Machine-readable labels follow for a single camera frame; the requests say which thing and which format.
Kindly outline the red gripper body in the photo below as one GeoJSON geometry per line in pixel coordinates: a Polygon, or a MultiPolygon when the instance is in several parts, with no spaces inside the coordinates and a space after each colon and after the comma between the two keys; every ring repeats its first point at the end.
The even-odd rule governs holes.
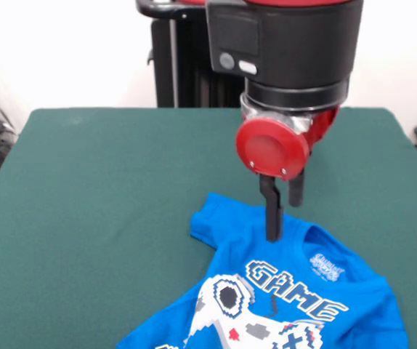
{"type": "Polygon", "coordinates": [[[339,108],[309,115],[284,115],[244,106],[235,138],[241,161],[252,172],[283,180],[305,168],[315,143],[332,126],[339,108]]]}

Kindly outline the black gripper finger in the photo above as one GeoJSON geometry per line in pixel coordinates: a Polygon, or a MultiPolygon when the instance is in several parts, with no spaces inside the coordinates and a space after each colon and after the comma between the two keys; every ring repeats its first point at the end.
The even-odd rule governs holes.
{"type": "Polygon", "coordinates": [[[305,171],[302,170],[295,178],[288,182],[288,203],[292,207],[299,207],[304,198],[305,171]]]}
{"type": "Polygon", "coordinates": [[[281,238],[283,232],[283,207],[275,178],[261,174],[259,176],[259,190],[266,204],[266,237],[269,242],[276,242],[281,238]]]}

